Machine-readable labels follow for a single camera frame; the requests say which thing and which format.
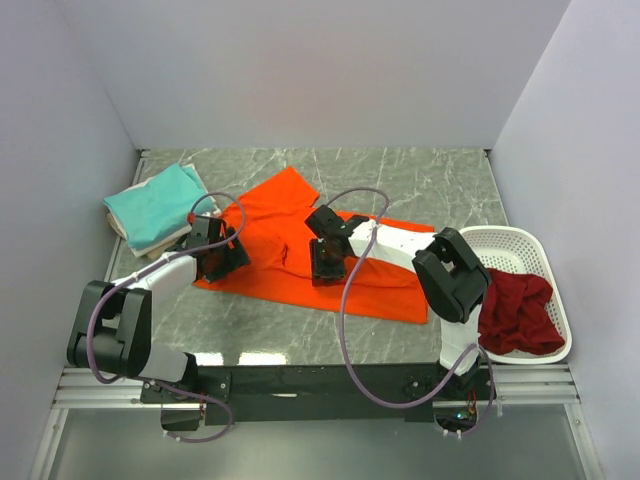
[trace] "black mounting bar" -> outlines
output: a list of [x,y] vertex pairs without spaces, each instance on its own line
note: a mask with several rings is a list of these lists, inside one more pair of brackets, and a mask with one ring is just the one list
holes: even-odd
[[[390,402],[409,402],[431,391],[446,370],[435,363],[356,365],[358,377],[375,395]],[[398,410],[373,403],[354,385],[344,365],[198,367],[198,392],[227,403],[236,422],[404,418],[407,422],[432,422],[433,404]],[[475,389],[478,400],[488,400],[488,371],[474,367],[454,377],[436,397],[466,401]],[[182,397],[149,385],[142,389],[142,403],[175,404]],[[197,410],[162,413],[165,430],[195,430]],[[208,404],[206,425],[226,423],[226,414]]]

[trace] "white wall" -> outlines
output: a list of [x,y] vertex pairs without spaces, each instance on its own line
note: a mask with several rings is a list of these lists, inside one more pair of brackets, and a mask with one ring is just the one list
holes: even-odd
[[138,147],[492,147],[568,0],[56,0]]
[[638,478],[640,4],[573,0],[492,155],[513,225],[545,246],[607,478]]
[[0,477],[26,478],[135,150],[50,0],[0,14]]

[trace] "gray marble surface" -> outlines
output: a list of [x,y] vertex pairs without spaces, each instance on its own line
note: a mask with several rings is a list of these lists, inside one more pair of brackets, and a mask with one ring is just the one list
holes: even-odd
[[[481,149],[198,149],[143,153],[142,181],[175,162],[193,163],[210,190],[232,195],[292,165],[320,192],[318,204],[349,187],[367,185],[389,194],[389,217],[462,228],[505,225],[506,217],[488,160]],[[219,199],[221,208],[227,205]],[[371,193],[336,202],[343,210],[376,212]],[[126,243],[118,248],[112,279],[147,262]],[[347,338],[353,361],[398,363],[434,361],[440,350],[439,320],[430,312],[417,326],[349,316]],[[155,342],[194,352],[201,364],[342,363],[338,315],[235,294],[187,287],[154,312]]]

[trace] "cable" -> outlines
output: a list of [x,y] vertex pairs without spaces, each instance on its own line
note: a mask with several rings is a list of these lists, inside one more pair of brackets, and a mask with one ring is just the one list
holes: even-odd
[[[240,235],[240,232],[244,229],[244,226],[247,223],[247,212],[245,211],[245,209],[242,206],[242,204],[235,197],[232,197],[231,195],[229,195],[228,193],[225,193],[225,192],[208,192],[208,193],[202,195],[193,204],[193,206],[191,207],[191,210],[189,210],[189,213],[193,213],[195,208],[198,206],[198,204],[202,200],[204,200],[205,198],[208,198],[208,197],[213,197],[215,195],[221,195],[223,197],[228,198],[233,203],[235,203],[238,206],[238,208],[240,209],[240,212],[242,214],[242,221],[240,222],[240,226],[238,227],[238,230],[236,230],[236,232],[233,235],[229,236],[228,238],[225,238],[224,240],[222,240],[220,242],[212,243],[212,244],[209,244],[209,245],[202,245],[202,246],[199,246],[199,247],[191,248],[189,250],[183,250],[182,252],[177,252],[177,253],[175,253],[173,255],[167,255],[166,257],[162,257],[159,261],[154,262],[151,265],[148,265],[147,267],[145,267],[142,270],[140,270],[140,272],[138,272],[136,275],[126,279],[125,281],[123,281],[122,283],[119,283],[118,285],[115,285],[111,290],[109,290],[107,293],[105,293],[105,295],[96,304],[95,308],[93,309],[93,312],[91,312],[91,316],[89,317],[89,325],[87,327],[87,360],[89,362],[89,368],[91,369],[91,372],[96,377],[96,380],[98,380],[100,383],[110,384],[110,383],[113,383],[116,380],[118,380],[118,378],[120,378],[118,375],[115,375],[115,376],[110,377],[110,378],[107,378],[107,377],[102,375],[102,373],[98,369],[98,365],[97,365],[97,362],[96,362],[95,351],[93,349],[93,338],[94,338],[94,335],[95,335],[96,324],[98,322],[98,316],[100,315],[100,312],[102,311],[102,308],[109,301],[109,299],[111,299],[111,297],[113,297],[120,290],[129,287],[130,285],[132,285],[133,283],[137,282],[141,278],[144,278],[147,275],[150,275],[151,273],[159,270],[161,267],[165,266],[166,264],[168,264],[172,260],[176,260],[176,259],[178,259],[180,257],[185,257],[187,255],[192,255],[194,253],[203,252],[205,250],[211,250],[211,249],[214,249],[214,248],[222,247],[222,246],[226,245],[227,243],[232,242],[233,240],[236,239],[236,237],[238,235]],[[169,390],[171,392],[178,393],[180,395],[186,395],[186,396],[189,396],[191,398],[198,399],[198,400],[204,400],[206,402],[214,403],[216,405],[220,405],[227,411],[227,413],[229,415],[229,421],[227,422],[227,425],[225,426],[225,428],[223,428],[216,435],[213,435],[211,437],[207,437],[206,439],[197,439],[197,440],[195,440],[195,439],[183,439],[183,441],[185,441],[187,443],[202,443],[202,442],[206,442],[206,441],[209,441],[209,440],[214,440],[214,439],[219,438],[220,436],[224,435],[227,431],[229,431],[229,429],[231,428],[231,425],[233,425],[233,413],[232,413],[231,409],[226,404],[223,404],[219,400],[216,400],[216,399],[214,399],[212,397],[209,397],[209,396],[206,396],[206,395],[199,395],[197,393],[192,393],[192,392],[187,392],[185,390],[180,390],[180,389],[172,387],[172,386],[170,386],[170,385],[168,385],[168,384],[166,384],[164,382],[158,382],[157,380],[156,380],[156,383],[158,385],[162,386],[162,388],[166,388],[167,390]],[[176,438],[175,434],[169,434],[169,435],[172,436],[172,438]]]
[[340,322],[338,323],[338,325],[339,325],[338,337],[339,337],[339,340],[340,340],[340,349],[342,350],[342,357],[344,358],[344,364],[345,364],[345,367],[347,367],[347,372],[349,372],[349,376],[351,377],[351,380],[353,380],[353,383],[356,385],[356,387],[358,387],[358,390],[360,390],[362,392],[362,394],[365,397],[367,397],[369,400],[371,400],[372,402],[374,402],[374,403],[376,403],[376,404],[378,404],[378,405],[380,405],[382,407],[392,408],[392,409],[413,408],[413,407],[417,407],[418,405],[422,405],[423,403],[428,402],[433,397],[435,397],[440,392],[440,390],[442,390],[445,387],[445,385],[449,382],[451,377],[453,377],[453,375],[455,374],[456,368],[458,368],[458,366],[460,365],[460,363],[462,363],[462,361],[465,359],[465,357],[469,353],[471,353],[473,350],[475,350],[477,348],[478,350],[480,350],[480,353],[482,353],[482,356],[487,361],[487,365],[488,365],[488,368],[489,368],[489,378],[490,378],[490,384],[491,384],[491,392],[489,394],[489,404],[487,406],[487,410],[485,410],[485,412],[483,413],[483,415],[480,418],[480,420],[478,420],[478,423],[476,423],[476,425],[474,427],[470,428],[469,430],[467,430],[466,432],[463,432],[461,434],[456,434],[456,433],[453,433],[453,432],[451,433],[451,435],[466,436],[466,435],[474,432],[480,425],[482,425],[485,422],[486,417],[489,414],[489,412],[491,410],[491,407],[493,406],[493,397],[495,395],[495,383],[494,383],[494,379],[493,379],[493,368],[492,368],[492,365],[491,365],[491,359],[489,358],[489,355],[487,354],[486,350],[481,345],[476,345],[476,344],[469,345],[462,352],[462,354],[460,354],[460,356],[455,361],[455,363],[453,364],[451,369],[447,372],[447,374],[444,376],[444,378],[440,381],[440,383],[438,383],[438,385],[436,385],[436,387],[433,390],[431,390],[425,396],[423,396],[423,397],[421,397],[421,398],[419,398],[417,400],[413,400],[413,401],[406,402],[406,403],[388,402],[386,400],[383,400],[383,399],[375,396],[360,381],[360,379],[358,378],[358,375],[356,374],[356,372],[355,372],[355,370],[353,368],[353,364],[351,363],[351,359],[349,358],[349,351],[347,350],[347,340],[346,340],[346,334],[345,334],[345,312],[346,312],[346,306],[347,306],[347,298],[349,296],[349,290],[351,289],[351,285],[353,284],[353,280],[355,279],[358,271],[360,270],[360,267],[362,267],[362,264],[364,263],[365,259],[367,258],[367,255],[369,254],[369,252],[373,248],[373,245],[376,242],[376,238],[377,238],[377,235],[378,235],[377,226],[380,224],[380,220],[382,219],[382,217],[386,213],[386,211],[389,208],[389,205],[391,203],[391,201],[389,199],[389,196],[386,193],[382,192],[381,190],[378,190],[378,189],[372,188],[372,187],[356,187],[356,188],[350,188],[348,190],[345,190],[344,192],[339,193],[335,197],[331,198],[327,202],[327,206],[329,206],[329,204],[333,203],[335,200],[337,200],[338,198],[342,197],[343,195],[346,195],[347,193],[351,193],[351,192],[357,192],[357,191],[366,191],[366,192],[377,193],[377,194],[381,195],[384,198],[385,204],[384,204],[384,206],[382,207],[382,209],[380,210],[380,212],[378,213],[378,215],[375,218],[376,228],[374,228],[372,230],[372,232],[371,232],[371,239],[369,240],[369,243],[367,244],[367,247],[364,249],[364,252],[362,252],[360,257],[358,258],[358,261],[356,262],[355,266],[353,267],[353,270],[349,274],[349,277],[347,278],[347,282],[346,282],[346,284],[344,286],[344,290],[342,291],[342,299],[340,301]]

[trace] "floor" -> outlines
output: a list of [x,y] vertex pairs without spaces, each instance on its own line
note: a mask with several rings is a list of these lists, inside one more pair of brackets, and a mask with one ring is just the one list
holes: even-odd
[[[388,216],[460,229],[505,225],[506,217],[482,149],[200,149],[144,152],[139,180],[179,162],[193,163],[209,189],[239,195],[288,166],[320,193],[321,201],[349,187],[387,192]],[[374,213],[373,194],[337,202],[343,210]],[[112,272],[119,278],[145,264],[124,242]],[[351,317],[347,337],[360,363],[434,361],[440,351],[437,317],[424,326]],[[154,342],[197,354],[201,364],[342,363],[337,314],[187,287],[154,311]]]
[[[238,195],[294,166],[321,200],[356,185],[389,193],[389,216],[462,228],[505,225],[491,169],[480,149],[153,150],[139,180],[179,161],[194,163],[209,189]],[[375,212],[370,194],[345,210]],[[118,248],[113,278],[145,262]],[[357,362],[433,361],[439,322],[425,326],[350,317]],[[269,303],[194,287],[154,312],[154,341],[196,352],[209,364],[342,363],[334,313]],[[505,407],[459,443],[431,424],[401,420],[264,422],[237,425],[215,444],[163,438],[157,410],[71,410],[52,479],[477,478],[584,479],[564,408]],[[213,433],[202,428],[198,435]]]

